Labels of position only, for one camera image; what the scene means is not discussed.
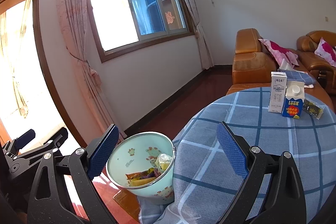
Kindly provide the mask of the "yellow sponge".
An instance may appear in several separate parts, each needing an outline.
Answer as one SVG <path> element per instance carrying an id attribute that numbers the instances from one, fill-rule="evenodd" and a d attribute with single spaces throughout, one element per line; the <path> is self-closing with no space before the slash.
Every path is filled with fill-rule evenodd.
<path id="1" fill-rule="evenodd" d="M 129 186 L 131 187 L 139 187 L 145 184 L 148 184 L 152 181 L 154 181 L 156 178 L 155 177 L 150 177 L 150 178 L 143 178 L 143 179 L 136 179 L 136 180 L 129 180 Z"/>

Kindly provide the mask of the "purple wrapper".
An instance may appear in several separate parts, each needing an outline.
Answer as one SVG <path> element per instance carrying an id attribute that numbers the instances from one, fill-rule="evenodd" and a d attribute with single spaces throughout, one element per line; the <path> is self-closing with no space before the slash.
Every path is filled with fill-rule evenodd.
<path id="1" fill-rule="evenodd" d="M 159 177 L 161 172 L 157 168 L 149 168 L 141 173 L 141 179 L 151 178 L 151 177 Z"/>

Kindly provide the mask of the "pale yellow plastic wrapper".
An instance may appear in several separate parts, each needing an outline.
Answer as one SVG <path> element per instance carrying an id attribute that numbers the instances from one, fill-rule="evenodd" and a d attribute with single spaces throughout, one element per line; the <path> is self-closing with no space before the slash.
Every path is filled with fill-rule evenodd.
<path id="1" fill-rule="evenodd" d="M 170 163 L 172 162 L 172 157 L 170 155 L 167 155 L 165 153 L 161 153 L 157 156 L 157 159 L 155 161 L 155 165 L 157 169 L 163 173 L 165 170 L 168 169 Z"/>

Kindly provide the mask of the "orange snack wrapper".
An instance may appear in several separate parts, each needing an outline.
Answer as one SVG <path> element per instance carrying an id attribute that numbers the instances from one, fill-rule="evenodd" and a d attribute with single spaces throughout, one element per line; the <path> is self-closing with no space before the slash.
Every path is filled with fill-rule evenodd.
<path id="1" fill-rule="evenodd" d="M 126 174 L 125 176 L 128 180 L 141 180 L 141 179 L 147 178 L 149 173 L 150 171 L 145 170 L 142 172 L 129 173 L 129 174 Z"/>

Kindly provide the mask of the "light blue trash bin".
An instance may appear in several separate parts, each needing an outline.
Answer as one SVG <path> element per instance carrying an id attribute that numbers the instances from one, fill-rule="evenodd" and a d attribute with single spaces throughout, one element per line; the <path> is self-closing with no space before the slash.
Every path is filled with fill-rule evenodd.
<path id="1" fill-rule="evenodd" d="M 168 169 L 148 184 L 139 187 L 129 186 L 129 180 L 125 175 L 156 168 L 155 161 L 161 153 L 173 158 Z M 174 200 L 175 156 L 176 149 L 169 137 L 159 132 L 143 132 L 127 138 L 113 150 L 106 164 L 106 172 L 119 188 L 146 198 L 154 204 L 165 205 Z"/>

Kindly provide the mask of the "blue plaid tablecloth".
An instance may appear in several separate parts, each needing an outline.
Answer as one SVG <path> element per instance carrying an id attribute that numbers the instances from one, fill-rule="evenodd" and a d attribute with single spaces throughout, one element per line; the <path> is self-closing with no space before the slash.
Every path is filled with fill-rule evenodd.
<path id="1" fill-rule="evenodd" d="M 140 198 L 141 223 L 328 223 L 335 220 L 335 112 L 268 110 L 269 88 L 224 96 L 173 139 L 174 200 Z"/>

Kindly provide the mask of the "seaweed snack packet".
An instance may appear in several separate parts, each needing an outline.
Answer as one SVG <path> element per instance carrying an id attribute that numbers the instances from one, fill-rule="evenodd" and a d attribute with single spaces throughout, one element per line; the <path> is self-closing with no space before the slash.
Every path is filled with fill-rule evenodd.
<path id="1" fill-rule="evenodd" d="M 316 119 L 320 119 L 324 112 L 323 107 L 318 106 L 315 102 L 308 99 L 304 99 L 303 110 Z"/>

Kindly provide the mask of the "blue Look juice carton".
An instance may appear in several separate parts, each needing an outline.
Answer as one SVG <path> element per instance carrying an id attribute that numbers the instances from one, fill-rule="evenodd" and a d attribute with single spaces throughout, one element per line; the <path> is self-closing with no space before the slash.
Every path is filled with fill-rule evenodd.
<path id="1" fill-rule="evenodd" d="M 301 117 L 305 100 L 304 83 L 301 81 L 288 81 L 282 116 L 299 119 Z"/>

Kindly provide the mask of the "white milk carton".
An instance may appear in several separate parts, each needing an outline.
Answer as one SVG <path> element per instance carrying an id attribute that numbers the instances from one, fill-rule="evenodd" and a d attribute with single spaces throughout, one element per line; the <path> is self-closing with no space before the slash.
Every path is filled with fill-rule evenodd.
<path id="1" fill-rule="evenodd" d="M 284 72 L 271 72 L 270 98 L 268 111 L 281 113 L 286 92 L 287 75 Z"/>

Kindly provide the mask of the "folded blue plaid cloth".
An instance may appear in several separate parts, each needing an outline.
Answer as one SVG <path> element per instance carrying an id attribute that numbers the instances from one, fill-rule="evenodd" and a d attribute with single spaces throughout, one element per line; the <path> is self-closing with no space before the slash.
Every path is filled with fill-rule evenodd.
<path id="1" fill-rule="evenodd" d="M 305 72 L 283 69 L 278 69 L 278 72 L 285 73 L 289 81 L 302 82 L 305 86 L 314 86 L 316 83 L 316 79 Z"/>

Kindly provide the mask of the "brown leather sofa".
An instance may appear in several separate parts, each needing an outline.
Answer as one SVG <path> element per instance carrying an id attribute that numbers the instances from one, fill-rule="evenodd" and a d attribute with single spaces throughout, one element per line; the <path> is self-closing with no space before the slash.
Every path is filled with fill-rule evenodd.
<path id="1" fill-rule="evenodd" d="M 335 67 L 314 53 L 321 38 L 335 49 L 335 32 L 312 31 L 297 39 L 298 58 L 328 94 L 335 94 Z"/>

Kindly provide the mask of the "pink floral pillow left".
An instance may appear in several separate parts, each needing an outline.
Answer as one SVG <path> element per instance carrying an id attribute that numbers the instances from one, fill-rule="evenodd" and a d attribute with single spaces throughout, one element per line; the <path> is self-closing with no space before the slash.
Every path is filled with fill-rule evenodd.
<path id="1" fill-rule="evenodd" d="M 332 67 L 336 67 L 336 52 L 335 49 L 326 42 L 323 38 L 320 39 L 315 55 L 322 57 Z"/>

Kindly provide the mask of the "pink curtain left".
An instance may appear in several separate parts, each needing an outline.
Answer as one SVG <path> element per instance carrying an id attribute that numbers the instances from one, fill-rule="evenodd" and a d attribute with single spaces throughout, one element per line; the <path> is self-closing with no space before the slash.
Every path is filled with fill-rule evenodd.
<path id="1" fill-rule="evenodd" d="M 102 90 L 100 75 L 87 60 L 87 0 L 56 0 L 60 31 L 71 57 L 72 70 L 85 102 L 84 140 L 103 135 L 116 123 L 110 104 Z"/>

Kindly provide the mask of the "pink curtain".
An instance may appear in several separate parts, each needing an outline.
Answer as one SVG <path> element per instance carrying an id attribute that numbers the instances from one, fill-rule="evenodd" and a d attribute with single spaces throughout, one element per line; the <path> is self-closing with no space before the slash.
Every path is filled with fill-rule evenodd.
<path id="1" fill-rule="evenodd" d="M 198 8 L 195 0 L 184 0 L 187 9 L 193 20 L 195 35 L 198 42 L 199 55 L 201 58 L 201 65 L 203 69 L 209 69 L 214 66 L 213 58 L 211 56 L 211 51 L 207 44 L 206 34 L 204 32 L 203 26 L 200 21 Z"/>
<path id="2" fill-rule="evenodd" d="M 87 0 L 56 0 L 60 31 L 71 57 L 72 70 L 85 102 L 84 140 L 103 135 L 116 123 L 110 104 L 102 90 L 100 75 L 87 60 Z"/>

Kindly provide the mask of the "pink curtain right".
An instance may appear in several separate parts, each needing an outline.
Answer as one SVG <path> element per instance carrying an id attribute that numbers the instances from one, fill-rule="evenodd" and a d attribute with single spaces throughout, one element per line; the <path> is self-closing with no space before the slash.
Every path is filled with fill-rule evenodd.
<path id="1" fill-rule="evenodd" d="M 199 55 L 201 58 L 201 65 L 203 69 L 209 69 L 214 66 L 213 58 L 211 56 L 211 51 L 207 44 L 206 34 L 204 32 L 203 26 L 200 21 L 198 8 L 195 0 L 184 0 L 187 9 L 193 20 L 195 35 L 198 42 Z"/>

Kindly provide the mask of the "wooden door frame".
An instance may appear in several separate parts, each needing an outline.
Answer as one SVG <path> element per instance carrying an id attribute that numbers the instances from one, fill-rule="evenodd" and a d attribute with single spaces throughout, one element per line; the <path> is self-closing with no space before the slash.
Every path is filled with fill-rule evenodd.
<path id="1" fill-rule="evenodd" d="M 1 9 L 21 0 L 1 0 Z M 91 113 L 76 80 L 72 57 L 66 49 L 56 0 L 33 0 L 35 42 L 46 85 L 70 133 L 85 147 L 94 131 Z"/>

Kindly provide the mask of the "window with brown frame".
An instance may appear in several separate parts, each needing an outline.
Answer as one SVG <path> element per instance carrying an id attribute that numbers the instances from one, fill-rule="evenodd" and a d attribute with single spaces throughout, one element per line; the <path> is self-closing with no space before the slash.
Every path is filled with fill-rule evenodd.
<path id="1" fill-rule="evenodd" d="M 88 0 L 101 62 L 194 34 L 184 0 Z"/>

